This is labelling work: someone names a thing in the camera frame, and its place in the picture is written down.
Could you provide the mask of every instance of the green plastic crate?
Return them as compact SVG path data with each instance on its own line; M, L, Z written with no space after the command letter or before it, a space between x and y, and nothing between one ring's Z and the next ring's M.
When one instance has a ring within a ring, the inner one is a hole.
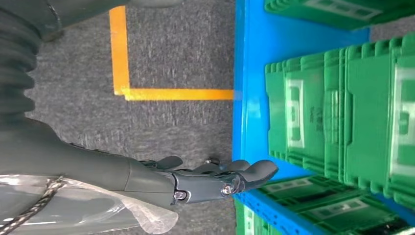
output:
M410 208L415 208L413 47L415 34L347 50L344 126L345 182Z
M340 51L344 53L303 56L265 69L270 155L335 180L344 154L339 150Z
M410 229L409 224L373 196L358 196L299 213L327 234L396 234Z
M415 14L412 0L266 0L265 9L343 29L359 29Z
M324 175L324 54L266 66L270 155Z
M259 190L294 212L320 205L321 201L327 203L366 193L321 176L270 182Z
M282 235L247 206L235 200L236 235Z

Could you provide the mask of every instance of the white label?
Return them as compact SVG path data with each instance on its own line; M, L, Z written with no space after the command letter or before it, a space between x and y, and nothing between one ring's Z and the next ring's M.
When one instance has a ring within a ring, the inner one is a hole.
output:
M307 186L307 185L312 185L312 184L313 183L307 179L298 179L298 180L292 180L289 182L268 185L268 186L265 186L265 189L267 192L273 193L273 192L286 190L289 188L297 188L297 187L302 187L302 186Z
M392 144L390 175L415 176L415 167L399 163L399 146L415 145L415 103L402 101L403 81L414 80L415 69L395 68L394 97L393 97L393 122L392 122ZM400 130L401 114L407 114L407 132Z
M305 5L363 21L368 21L374 16L382 13L382 11L378 9L353 4L343 0L309 0Z
M245 216L245 235L255 235L254 212L249 207L244 206Z
M343 213L360 210L365 207L368 207L366 203L362 202L359 199L352 199L352 200L340 202L334 205L329 205L329 206L313 209L313 210L310 210L310 212L313 213L319 219L324 220L324 219L337 216Z
M292 90L299 92L298 100L293 99ZM304 111L303 111L303 81L286 80L285 82L285 112L287 121L287 145L289 147L304 148ZM294 128L300 132L299 138L294 139Z

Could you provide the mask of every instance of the gray carpet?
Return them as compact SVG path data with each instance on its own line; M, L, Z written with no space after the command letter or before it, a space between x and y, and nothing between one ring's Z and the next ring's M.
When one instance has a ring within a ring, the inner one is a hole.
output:
M131 85L137 88L232 88L234 0L193 0L163 10L128 8ZM372 39L415 29L414 18L376 26ZM209 156L231 158L232 102L127 102L113 95L108 15L43 46L29 114L65 141L137 159L176 154L186 167ZM235 233L232 200L176 207L170 235ZM141 235L140 229L112 232Z

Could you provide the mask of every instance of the yellow tape line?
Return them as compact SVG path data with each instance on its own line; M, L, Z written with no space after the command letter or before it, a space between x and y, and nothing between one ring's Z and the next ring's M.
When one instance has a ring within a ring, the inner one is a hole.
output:
M110 11L110 30L114 93L123 95L123 90L130 88L125 6L116 7Z
M232 100L233 90L128 89L126 100Z
M110 11L110 29L116 95L124 95L126 100L233 100L233 90L130 88L125 6Z

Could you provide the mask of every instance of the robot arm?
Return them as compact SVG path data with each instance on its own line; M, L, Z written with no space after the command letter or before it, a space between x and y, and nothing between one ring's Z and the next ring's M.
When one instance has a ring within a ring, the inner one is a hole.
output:
M65 176L169 208L226 198L257 188L277 172L270 161L252 166L237 161L228 169L205 165L170 170L182 162L137 161L61 141L46 124L28 119L34 102L24 90L34 86L27 72L36 67L42 39L129 0L0 0L0 175ZM182 0L131 0L139 7L167 7Z

